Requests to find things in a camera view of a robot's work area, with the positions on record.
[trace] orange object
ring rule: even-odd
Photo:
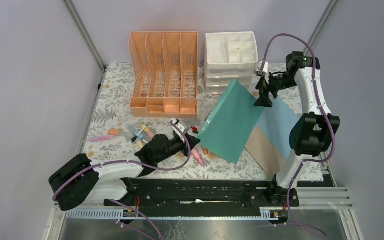
[[[205,156],[208,155],[208,149],[206,149],[205,147],[201,146],[202,148],[202,152],[204,153]]]
[[[108,134],[109,135],[116,135],[118,136],[119,135],[119,131],[115,128],[111,128],[109,131],[108,131]]]
[[[196,118],[198,32],[134,31],[130,110],[137,118]]]

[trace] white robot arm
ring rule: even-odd
[[[292,129],[289,136],[291,151],[281,171],[272,180],[272,186],[268,188],[266,198],[273,204],[281,204],[285,201],[287,189],[297,173],[301,163],[306,167],[305,159],[313,159],[326,152],[331,143],[332,136],[328,129],[328,123],[321,113],[321,106],[328,116],[333,132],[336,133],[340,125],[338,116],[332,116],[326,104],[320,81],[320,63],[316,58],[315,79],[313,80],[313,58],[304,56],[304,53],[294,51],[286,57],[286,71],[276,76],[264,71],[256,89],[259,90],[259,98],[254,103],[255,107],[273,107],[269,99],[269,93],[277,98],[278,91],[291,87],[298,87],[302,102],[302,117]],[[293,181],[291,188],[297,187],[297,180]]]
[[[128,191],[122,179],[146,176],[160,169],[158,163],[178,152],[189,159],[190,151],[200,140],[189,135],[189,127],[180,120],[173,118],[170,124],[173,138],[156,134],[135,153],[138,160],[90,160],[85,154],[78,154],[49,178],[54,192],[53,200],[59,203],[63,211],[83,203],[104,204],[106,199],[118,201]],[[186,163],[187,160],[179,167],[164,170],[176,170]]]

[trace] orange marker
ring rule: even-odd
[[[108,131],[109,135],[114,135],[114,136],[120,136],[120,137],[126,137],[126,138],[133,138],[135,135],[131,132],[126,132],[126,131],[119,131],[115,128],[111,128]]]
[[[208,149],[206,149],[205,147],[201,146],[202,148],[202,152],[204,153],[205,156],[208,155]]]

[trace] compartment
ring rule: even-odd
[[[164,34],[164,61],[167,85],[165,97],[180,98],[182,88],[182,68],[180,55],[180,32]]]
[[[232,69],[217,69],[207,68],[205,75],[209,78],[234,78],[234,77],[249,77],[254,75],[254,68],[232,68]]]
[[[182,113],[182,114],[196,114],[197,113],[197,99],[196,98],[181,98],[180,99],[180,113]]]
[[[149,97],[147,106],[164,106],[164,98]]]
[[[132,32],[128,45],[130,48],[131,62],[133,65],[136,83],[133,97],[148,97],[151,87],[151,73],[148,65],[146,50],[146,32]]]
[[[241,64],[242,51],[229,51],[229,64]]]
[[[148,113],[150,113],[150,114],[152,114],[152,113],[163,114],[164,113],[164,106],[148,106],[146,108],[148,110]]]
[[[198,33],[182,32],[181,54],[181,97],[196,98],[198,92]]]
[[[205,76],[205,84],[210,87],[220,87],[220,86],[229,85],[232,80],[236,79],[242,85],[250,85],[251,82],[253,81],[253,77],[254,75],[242,76],[242,77],[224,77],[224,78]]]
[[[180,113],[180,98],[165,97],[164,98],[164,113],[178,114]]]
[[[146,54],[151,78],[150,97],[163,98],[166,91],[163,38],[164,32],[148,32],[146,37]]]
[[[205,84],[205,92],[207,94],[223,94],[228,88],[229,84],[221,86],[208,86]],[[249,90],[251,85],[243,85],[246,89]]]
[[[231,51],[255,50],[256,46],[253,41],[228,41],[227,48],[229,50],[229,57],[230,57]]]
[[[206,34],[206,60],[211,64],[228,64],[228,40],[225,34]]]
[[[147,97],[132,97],[130,101],[131,108],[146,108],[147,107]]]
[[[225,35],[226,35],[226,39],[228,42],[240,42],[241,41],[240,35],[235,33],[235,32],[226,33]]]
[[[239,32],[238,35],[241,42],[255,42],[256,40],[252,31]]]
[[[257,61],[257,55],[255,50],[248,50],[242,52],[242,63],[255,63]]]

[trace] cardboard sheet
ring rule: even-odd
[[[291,147],[289,136],[298,116],[280,98],[272,99],[273,107],[266,108],[245,145],[246,150],[272,178],[283,167]]]

